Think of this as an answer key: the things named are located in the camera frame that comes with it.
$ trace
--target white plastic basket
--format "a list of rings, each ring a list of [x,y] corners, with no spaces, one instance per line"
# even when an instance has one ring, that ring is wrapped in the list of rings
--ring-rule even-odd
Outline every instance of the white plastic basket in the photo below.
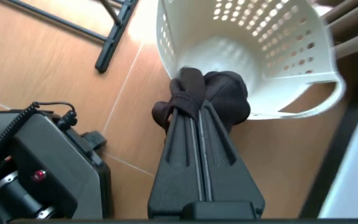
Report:
[[[249,91],[249,119],[320,114],[346,90],[330,33],[306,0],[159,0],[157,45],[171,78],[183,66],[240,74]],[[279,112],[321,82],[337,85],[320,105]]]

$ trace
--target floor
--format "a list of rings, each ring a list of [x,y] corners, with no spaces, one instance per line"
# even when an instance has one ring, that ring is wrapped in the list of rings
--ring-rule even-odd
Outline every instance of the floor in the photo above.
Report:
[[[112,20],[95,0],[25,0],[107,35]],[[108,71],[94,69],[101,45],[0,3],[0,110],[32,101],[69,101],[79,132],[108,139],[103,159],[112,174],[114,218],[146,218],[147,200],[165,133],[151,109],[169,99],[169,78],[155,44],[156,0],[140,0]],[[246,121],[231,137],[262,191],[264,218],[295,218],[358,81],[358,58],[338,62],[346,97],[312,118]],[[312,86],[286,111],[317,105],[332,83]],[[63,113],[66,108],[53,108]]]

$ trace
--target cable connector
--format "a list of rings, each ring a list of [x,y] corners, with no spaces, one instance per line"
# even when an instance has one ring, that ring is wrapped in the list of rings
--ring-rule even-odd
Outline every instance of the cable connector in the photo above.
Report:
[[[68,111],[56,123],[57,128],[60,129],[61,131],[65,131],[68,128],[70,128],[70,126],[76,125],[77,124],[77,119],[75,117],[77,117],[77,113],[75,111],[73,111],[73,110]]]

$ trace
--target basket handle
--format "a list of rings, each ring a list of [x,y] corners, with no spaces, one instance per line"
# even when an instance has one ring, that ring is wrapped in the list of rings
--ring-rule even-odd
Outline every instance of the basket handle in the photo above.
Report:
[[[337,77],[336,86],[331,94],[325,101],[323,101],[318,106],[306,110],[300,113],[285,113],[285,112],[273,112],[273,113],[251,113],[250,116],[253,116],[253,119],[293,119],[293,118],[307,118],[309,116],[314,116],[320,114],[330,108],[332,108],[336,103],[338,103],[346,91],[346,82],[339,75]]]

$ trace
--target dark fabric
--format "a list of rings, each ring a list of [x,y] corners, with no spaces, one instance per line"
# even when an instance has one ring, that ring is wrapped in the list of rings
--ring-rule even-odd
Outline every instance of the dark fabric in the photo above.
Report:
[[[166,131],[174,108],[198,121],[204,100],[214,106],[227,132],[245,121],[250,114],[248,92],[242,78],[234,72],[209,72],[204,77],[195,68],[183,68],[170,83],[169,102],[157,102],[152,110],[154,121]]]

